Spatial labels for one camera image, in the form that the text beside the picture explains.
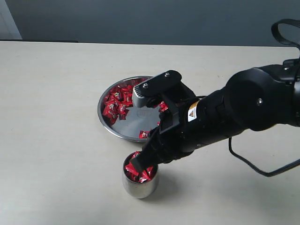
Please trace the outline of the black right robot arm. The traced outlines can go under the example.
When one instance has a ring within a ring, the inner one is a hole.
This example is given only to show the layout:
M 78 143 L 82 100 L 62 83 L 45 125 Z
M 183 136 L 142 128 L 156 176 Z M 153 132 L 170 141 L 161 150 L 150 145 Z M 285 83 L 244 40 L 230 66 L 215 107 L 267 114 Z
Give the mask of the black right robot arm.
M 196 96 L 181 79 L 179 72 L 169 70 L 134 87 L 137 107 L 167 105 L 158 127 L 131 161 L 139 172 L 189 156 L 246 129 L 300 124 L 299 60 L 240 71 L 225 87 L 207 96 Z

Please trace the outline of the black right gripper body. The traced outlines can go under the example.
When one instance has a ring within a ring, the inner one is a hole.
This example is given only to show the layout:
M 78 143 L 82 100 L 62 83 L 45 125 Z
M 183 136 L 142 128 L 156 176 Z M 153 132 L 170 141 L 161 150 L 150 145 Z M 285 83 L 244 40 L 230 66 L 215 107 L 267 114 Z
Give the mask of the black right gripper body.
M 166 120 L 150 133 L 145 146 L 148 164 L 168 163 L 194 150 L 237 134 L 237 124 L 226 111 L 224 89 L 180 109 L 180 124 L 166 130 Z

